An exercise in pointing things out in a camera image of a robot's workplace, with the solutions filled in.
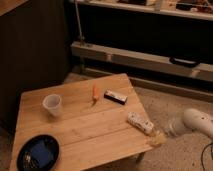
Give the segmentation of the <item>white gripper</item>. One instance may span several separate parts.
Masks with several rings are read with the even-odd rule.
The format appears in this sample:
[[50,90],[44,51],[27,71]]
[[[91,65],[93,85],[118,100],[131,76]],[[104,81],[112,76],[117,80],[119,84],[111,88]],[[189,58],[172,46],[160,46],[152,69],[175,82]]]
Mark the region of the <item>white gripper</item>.
[[[183,117],[176,116],[171,118],[165,126],[165,132],[169,137],[179,137],[188,132],[188,128],[185,126]],[[167,141],[167,137],[164,132],[157,132],[152,137],[148,144],[150,146],[160,146]]]

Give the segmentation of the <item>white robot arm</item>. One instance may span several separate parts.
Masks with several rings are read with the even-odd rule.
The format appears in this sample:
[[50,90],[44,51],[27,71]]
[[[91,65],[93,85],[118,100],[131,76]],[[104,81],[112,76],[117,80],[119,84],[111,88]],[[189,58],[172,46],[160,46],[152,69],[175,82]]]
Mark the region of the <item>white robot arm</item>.
[[195,108],[188,108],[180,116],[168,121],[163,132],[157,132],[148,144],[153,147],[164,144],[168,138],[198,132],[213,140],[213,116]]

